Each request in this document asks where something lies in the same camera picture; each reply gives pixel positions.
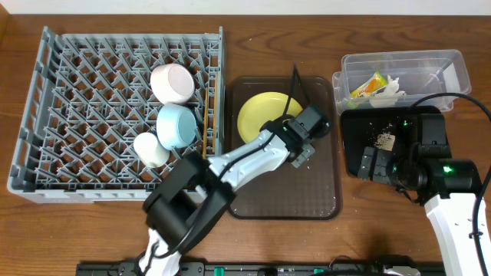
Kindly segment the white cup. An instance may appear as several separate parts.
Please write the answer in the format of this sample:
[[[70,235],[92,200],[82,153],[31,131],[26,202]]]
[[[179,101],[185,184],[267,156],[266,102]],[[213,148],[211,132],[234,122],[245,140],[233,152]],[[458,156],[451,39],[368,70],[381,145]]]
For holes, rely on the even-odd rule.
[[[133,148],[140,161],[150,168],[163,166],[170,157],[170,152],[160,144],[153,133],[139,134],[133,142]]]

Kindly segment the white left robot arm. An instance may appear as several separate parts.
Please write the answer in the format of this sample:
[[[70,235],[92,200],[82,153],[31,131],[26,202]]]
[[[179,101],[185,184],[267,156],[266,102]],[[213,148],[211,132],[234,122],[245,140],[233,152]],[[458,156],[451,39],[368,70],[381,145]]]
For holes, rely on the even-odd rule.
[[[144,201],[149,245],[142,275],[175,275],[180,258],[212,230],[245,184],[279,168],[299,166],[329,125],[284,115],[265,123],[250,143],[221,156],[187,155]]]

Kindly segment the wooden chopstick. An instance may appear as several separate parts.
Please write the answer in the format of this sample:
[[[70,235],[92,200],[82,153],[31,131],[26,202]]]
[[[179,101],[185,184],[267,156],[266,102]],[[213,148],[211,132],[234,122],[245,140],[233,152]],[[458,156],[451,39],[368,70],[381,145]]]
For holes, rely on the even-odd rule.
[[[219,92],[218,92],[218,88],[219,88],[219,74],[216,73],[216,77],[215,77],[215,84],[214,84],[214,97],[213,97],[213,138],[212,138],[212,141],[213,141],[213,152],[214,154],[216,153],[216,134],[217,134],[217,120],[218,120],[218,112],[217,112],[217,107],[219,106],[217,104],[218,102],[218,96],[219,96]]]
[[[205,100],[204,100],[204,108],[203,108],[203,158],[206,158],[207,153],[207,133],[208,133],[208,110],[209,110],[209,88],[206,88],[205,91]]]

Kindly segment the white pink-rimmed bowl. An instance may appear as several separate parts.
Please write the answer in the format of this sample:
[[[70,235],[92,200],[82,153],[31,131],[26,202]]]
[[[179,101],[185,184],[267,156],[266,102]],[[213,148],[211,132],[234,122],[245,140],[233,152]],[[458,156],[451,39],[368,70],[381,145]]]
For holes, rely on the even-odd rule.
[[[151,72],[150,87],[162,104],[184,104],[195,91],[193,76],[181,64],[157,66]]]

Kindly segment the light blue cup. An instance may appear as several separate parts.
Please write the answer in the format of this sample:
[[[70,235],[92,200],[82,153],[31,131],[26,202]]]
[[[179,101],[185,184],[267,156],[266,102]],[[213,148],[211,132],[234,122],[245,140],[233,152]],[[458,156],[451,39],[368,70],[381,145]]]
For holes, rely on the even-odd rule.
[[[184,106],[169,103],[163,105],[157,115],[157,137],[167,150],[189,146],[196,137],[196,118]]]

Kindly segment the yellow plate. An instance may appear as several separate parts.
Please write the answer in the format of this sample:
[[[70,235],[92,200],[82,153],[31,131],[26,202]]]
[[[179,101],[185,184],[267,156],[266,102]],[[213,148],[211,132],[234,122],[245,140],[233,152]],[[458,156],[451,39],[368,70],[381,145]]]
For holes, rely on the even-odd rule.
[[[252,142],[267,121],[273,121],[284,113],[288,95],[264,92],[248,99],[241,107],[237,129],[244,143]]]

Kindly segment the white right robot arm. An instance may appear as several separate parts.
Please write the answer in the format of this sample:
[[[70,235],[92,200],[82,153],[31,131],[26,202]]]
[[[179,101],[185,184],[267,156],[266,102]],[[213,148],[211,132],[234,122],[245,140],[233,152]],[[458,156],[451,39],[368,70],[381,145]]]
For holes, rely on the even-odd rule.
[[[401,156],[367,147],[358,178],[393,186],[424,207],[446,274],[490,274],[485,182],[473,161],[454,159],[448,146],[413,145]]]

